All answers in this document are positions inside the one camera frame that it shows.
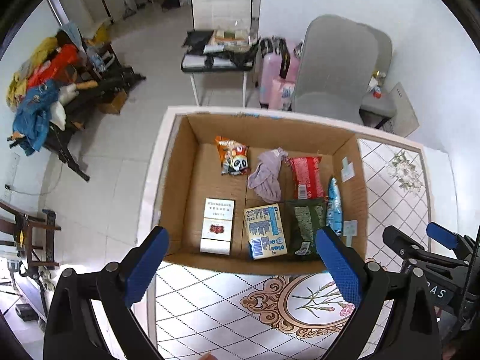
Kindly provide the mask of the panda snack bag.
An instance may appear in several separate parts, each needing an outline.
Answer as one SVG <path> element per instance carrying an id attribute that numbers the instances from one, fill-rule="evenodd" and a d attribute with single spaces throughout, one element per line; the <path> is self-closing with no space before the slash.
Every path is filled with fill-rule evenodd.
<path id="1" fill-rule="evenodd" d="M 222 175 L 240 176 L 250 172 L 246 145 L 224 136 L 217 136 L 215 142 Z"/>

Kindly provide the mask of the white leather chair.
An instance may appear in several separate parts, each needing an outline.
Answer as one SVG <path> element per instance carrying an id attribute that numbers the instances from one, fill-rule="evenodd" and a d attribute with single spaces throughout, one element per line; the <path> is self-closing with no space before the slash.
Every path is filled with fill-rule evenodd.
<path id="1" fill-rule="evenodd" d="M 191 0 L 193 30 L 244 30 L 253 42 L 260 41 L 252 27 L 253 0 Z M 183 72 L 190 77 L 195 103 L 201 104 L 195 77 L 199 74 L 240 72 L 242 74 L 241 105 L 247 105 L 247 78 L 250 71 L 220 70 Z"/>

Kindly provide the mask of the yellow blue tissue pack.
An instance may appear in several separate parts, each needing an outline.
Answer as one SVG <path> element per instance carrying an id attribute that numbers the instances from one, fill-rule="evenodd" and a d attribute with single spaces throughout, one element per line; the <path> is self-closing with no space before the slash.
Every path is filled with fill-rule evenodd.
<path id="1" fill-rule="evenodd" d="M 278 204 L 245 209 L 244 228 L 247 231 L 250 255 L 254 260 L 288 254 Z"/>

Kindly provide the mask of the patterned white tablecloth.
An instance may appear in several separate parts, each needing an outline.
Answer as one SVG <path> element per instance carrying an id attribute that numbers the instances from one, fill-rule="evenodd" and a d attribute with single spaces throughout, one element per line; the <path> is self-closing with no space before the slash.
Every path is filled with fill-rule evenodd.
<path id="1" fill-rule="evenodd" d="M 167 228 L 167 261 L 218 272 L 253 275 L 301 275 L 321 272 L 320 261 L 293 262 L 272 258 L 259 262 L 249 257 L 243 211 L 256 205 L 243 176 L 222 175 L 214 145 L 224 136 L 249 146 L 255 154 L 282 148 L 293 155 L 320 155 L 320 178 L 340 177 L 344 162 L 354 176 L 340 184 L 346 219 L 358 223 L 354 248 L 367 247 L 367 187 L 358 141 L 362 138 L 411 150 L 420 156 L 427 188 L 427 212 L 439 218 L 438 203 L 454 206 L 452 177 L 433 174 L 447 167 L 444 152 L 381 130 L 337 119 L 287 111 L 222 107 L 171 106 L 165 111 L 145 177 L 137 238 L 143 241 L 155 225 Z M 235 202 L 233 244 L 228 256 L 201 253 L 200 226 L 209 197 Z"/>

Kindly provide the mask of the red snack bag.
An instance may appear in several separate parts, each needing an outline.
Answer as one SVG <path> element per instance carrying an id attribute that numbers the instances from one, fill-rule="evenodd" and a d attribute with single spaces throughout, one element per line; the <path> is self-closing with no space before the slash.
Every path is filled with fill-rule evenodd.
<path id="1" fill-rule="evenodd" d="M 318 199 L 325 196 L 320 181 L 320 156 L 288 158 L 295 183 L 295 198 L 298 200 Z"/>

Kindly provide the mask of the items on white chair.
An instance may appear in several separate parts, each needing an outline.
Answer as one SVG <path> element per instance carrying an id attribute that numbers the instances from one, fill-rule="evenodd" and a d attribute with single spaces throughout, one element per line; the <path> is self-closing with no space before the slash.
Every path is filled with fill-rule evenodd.
<path id="1" fill-rule="evenodd" d="M 250 71 L 256 61 L 259 41 L 244 30 L 193 30 L 187 33 L 181 61 L 184 72 L 220 70 Z"/>

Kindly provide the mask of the dark green snack bag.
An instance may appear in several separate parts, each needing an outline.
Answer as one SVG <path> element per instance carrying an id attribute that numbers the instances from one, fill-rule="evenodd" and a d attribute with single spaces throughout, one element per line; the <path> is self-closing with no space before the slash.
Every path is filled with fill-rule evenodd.
<path id="1" fill-rule="evenodd" d="M 289 256 L 293 260 L 319 260 L 316 234 L 326 225 L 326 200 L 302 199 L 285 201 L 289 216 Z"/>

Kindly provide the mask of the dark wooden chair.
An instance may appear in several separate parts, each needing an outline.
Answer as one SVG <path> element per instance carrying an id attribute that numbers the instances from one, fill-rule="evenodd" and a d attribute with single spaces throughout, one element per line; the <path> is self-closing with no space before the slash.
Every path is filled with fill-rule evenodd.
<path id="1" fill-rule="evenodd" d="M 1 218 L 1 233 L 12 236 L 13 241 L 1 241 L 2 246 L 14 246 L 26 269 L 45 267 L 53 270 L 59 266 L 55 261 L 55 233 L 62 228 L 56 223 L 56 213 L 44 209 L 44 217 L 39 218 L 19 211 L 12 205 L 1 201 L 1 209 L 11 214 L 14 219 Z M 33 244 L 33 230 L 41 229 L 45 235 L 45 245 Z"/>

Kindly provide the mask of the white red carton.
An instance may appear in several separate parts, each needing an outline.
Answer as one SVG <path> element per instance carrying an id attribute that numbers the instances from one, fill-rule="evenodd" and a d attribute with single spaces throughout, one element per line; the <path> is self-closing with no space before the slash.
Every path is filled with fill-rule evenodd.
<path id="1" fill-rule="evenodd" d="M 199 249 L 203 253 L 229 255 L 232 242 L 234 200 L 205 200 Z"/>

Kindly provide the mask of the pink suitcase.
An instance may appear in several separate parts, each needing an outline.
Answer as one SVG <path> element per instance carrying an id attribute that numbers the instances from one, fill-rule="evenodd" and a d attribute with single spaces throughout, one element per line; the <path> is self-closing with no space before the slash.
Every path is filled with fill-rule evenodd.
<path id="1" fill-rule="evenodd" d="M 262 108 L 291 110 L 302 45 L 283 37 L 261 39 L 259 104 Z"/>

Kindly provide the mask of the small cardboard box on floor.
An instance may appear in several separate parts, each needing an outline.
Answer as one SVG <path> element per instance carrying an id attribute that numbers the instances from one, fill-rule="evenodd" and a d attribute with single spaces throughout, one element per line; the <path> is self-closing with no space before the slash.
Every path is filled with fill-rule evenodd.
<path id="1" fill-rule="evenodd" d="M 105 115 L 119 115 L 128 98 L 128 94 L 121 90 L 109 102 L 99 103 L 97 108 Z"/>

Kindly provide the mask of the grey fabric chair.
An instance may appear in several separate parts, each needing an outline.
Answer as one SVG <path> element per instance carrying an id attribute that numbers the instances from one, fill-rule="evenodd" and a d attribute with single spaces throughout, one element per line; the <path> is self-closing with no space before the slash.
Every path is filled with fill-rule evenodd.
<path id="1" fill-rule="evenodd" d="M 360 106 L 377 56 L 377 40 L 363 25 L 315 18 L 304 38 L 292 111 L 362 125 Z"/>

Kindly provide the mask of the pile of colourful clothes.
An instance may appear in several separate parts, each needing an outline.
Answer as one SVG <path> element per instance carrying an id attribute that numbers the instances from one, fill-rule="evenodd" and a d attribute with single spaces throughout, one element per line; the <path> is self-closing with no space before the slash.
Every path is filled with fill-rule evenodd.
<path id="1" fill-rule="evenodd" d="M 12 147 L 19 146 L 30 156 L 41 150 L 50 130 L 66 130 L 67 106 L 81 94 L 101 88 L 98 79 L 81 81 L 78 68 L 106 71 L 95 44 L 69 22 L 45 38 L 12 78 L 7 91 L 7 105 L 15 113 L 8 137 Z"/>

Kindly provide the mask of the blue gold snack sachet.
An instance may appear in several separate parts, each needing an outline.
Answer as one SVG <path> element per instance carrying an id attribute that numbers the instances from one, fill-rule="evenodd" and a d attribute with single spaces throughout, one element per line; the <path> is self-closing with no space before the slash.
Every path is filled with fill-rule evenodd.
<path id="1" fill-rule="evenodd" d="M 338 183 L 335 177 L 331 177 L 329 180 L 325 224 L 330 227 L 337 236 L 343 235 L 342 201 Z"/>

